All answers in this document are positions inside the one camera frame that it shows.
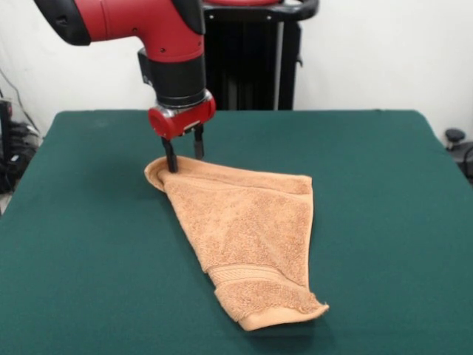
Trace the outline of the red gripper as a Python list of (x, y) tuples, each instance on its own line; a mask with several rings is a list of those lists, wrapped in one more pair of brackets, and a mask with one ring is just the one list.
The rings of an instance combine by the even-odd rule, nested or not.
[(214, 117), (216, 103), (213, 95), (206, 90), (204, 99), (197, 105), (166, 108), (161, 105), (148, 111), (149, 123), (154, 132), (161, 137), (166, 152), (166, 162), (170, 173), (178, 172), (177, 156), (170, 140), (180, 137), (194, 129), (194, 153), (197, 160), (204, 157), (203, 124)]

